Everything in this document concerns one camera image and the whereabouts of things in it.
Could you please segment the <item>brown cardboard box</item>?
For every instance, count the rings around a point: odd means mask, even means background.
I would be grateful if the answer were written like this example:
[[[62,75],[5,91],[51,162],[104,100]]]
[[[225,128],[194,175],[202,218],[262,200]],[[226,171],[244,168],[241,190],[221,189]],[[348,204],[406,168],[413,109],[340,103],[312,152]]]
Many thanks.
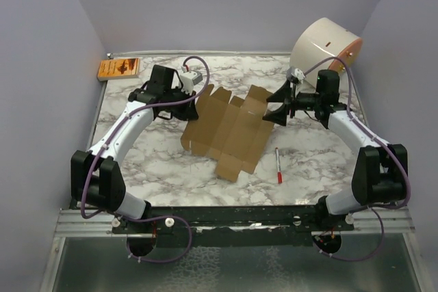
[[[240,98],[209,84],[197,98],[198,120],[186,125],[182,147],[215,159],[215,175],[232,183],[242,171],[253,174],[274,126],[263,120],[270,95],[267,89],[251,85],[246,98]]]

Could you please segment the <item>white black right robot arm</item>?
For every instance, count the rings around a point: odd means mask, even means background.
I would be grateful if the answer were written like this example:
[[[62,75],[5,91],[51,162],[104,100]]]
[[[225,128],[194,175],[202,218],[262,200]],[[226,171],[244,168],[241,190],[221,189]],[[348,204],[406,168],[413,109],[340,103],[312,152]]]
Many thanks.
[[[302,70],[291,67],[285,83],[267,98],[281,106],[269,111],[263,120],[285,126],[297,111],[312,111],[314,118],[336,134],[357,156],[350,186],[323,196],[315,206],[314,222],[330,231],[349,213],[368,206],[393,207],[409,195],[407,150],[390,144],[369,130],[347,104],[339,100],[340,78],[333,70],[318,72],[315,92],[297,92],[305,78]]]

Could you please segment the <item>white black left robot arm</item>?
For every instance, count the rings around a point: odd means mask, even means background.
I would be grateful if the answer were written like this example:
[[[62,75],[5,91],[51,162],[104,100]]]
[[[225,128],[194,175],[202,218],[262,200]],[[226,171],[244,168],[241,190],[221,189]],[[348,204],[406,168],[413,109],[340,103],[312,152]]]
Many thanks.
[[[154,65],[141,88],[132,91],[109,131],[87,151],[76,151],[70,161],[71,196],[74,201],[127,218],[133,232],[145,233],[151,225],[150,204],[127,192],[120,165],[141,132],[160,113],[181,121],[197,120],[194,86],[203,80],[197,71],[178,73]]]

